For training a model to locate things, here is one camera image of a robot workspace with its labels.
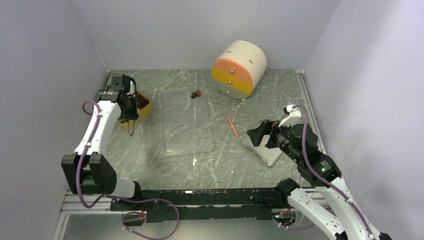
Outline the gold chocolate tin box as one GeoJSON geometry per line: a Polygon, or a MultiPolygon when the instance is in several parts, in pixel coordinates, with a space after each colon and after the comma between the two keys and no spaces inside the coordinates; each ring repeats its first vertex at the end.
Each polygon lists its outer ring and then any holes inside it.
{"type": "MultiPolygon", "coordinates": [[[[135,120],[135,126],[141,122],[153,109],[151,101],[146,98],[141,92],[136,91],[137,94],[137,113],[138,118],[135,120]]],[[[128,122],[117,120],[117,123],[125,130],[128,131],[128,122]]]]}

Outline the black metal tongs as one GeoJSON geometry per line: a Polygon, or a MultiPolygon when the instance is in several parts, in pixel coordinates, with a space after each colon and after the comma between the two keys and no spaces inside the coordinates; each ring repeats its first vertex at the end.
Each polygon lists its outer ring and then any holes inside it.
{"type": "Polygon", "coordinates": [[[129,136],[132,137],[135,132],[135,120],[130,120],[127,123],[129,136]]]}

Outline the silver tin lid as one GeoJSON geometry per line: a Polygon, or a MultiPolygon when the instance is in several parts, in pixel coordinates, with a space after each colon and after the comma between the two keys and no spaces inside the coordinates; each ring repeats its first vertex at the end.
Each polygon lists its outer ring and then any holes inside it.
{"type": "Polygon", "coordinates": [[[279,148],[265,147],[265,144],[268,142],[269,138],[269,135],[264,135],[260,145],[255,147],[253,146],[250,137],[245,134],[240,139],[240,144],[260,163],[264,164],[266,167],[272,167],[282,156],[283,152],[279,148]]]}

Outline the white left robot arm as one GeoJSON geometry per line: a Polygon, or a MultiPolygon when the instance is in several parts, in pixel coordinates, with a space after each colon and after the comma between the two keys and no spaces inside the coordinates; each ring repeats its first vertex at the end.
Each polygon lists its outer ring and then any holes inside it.
{"type": "Polygon", "coordinates": [[[136,192],[134,181],[118,177],[107,161],[107,149],[113,128],[122,110],[117,101],[88,100],[94,105],[87,130],[71,154],[61,159],[61,167],[71,192],[83,200],[84,195],[103,195],[123,198],[130,210],[142,206],[143,196],[136,192]]]}

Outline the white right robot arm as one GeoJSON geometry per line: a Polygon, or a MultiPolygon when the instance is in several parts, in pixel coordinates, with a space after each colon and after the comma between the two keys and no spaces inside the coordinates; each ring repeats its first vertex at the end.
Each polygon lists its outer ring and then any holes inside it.
{"type": "Polygon", "coordinates": [[[296,165],[300,175],[321,194],[330,209],[315,202],[291,178],[274,188],[278,206],[295,208],[309,218],[330,240],[389,240],[358,207],[334,160],[319,150],[318,136],[308,124],[309,111],[302,104],[284,107],[283,120],[264,119],[246,135],[254,148],[279,149],[296,165]]]}

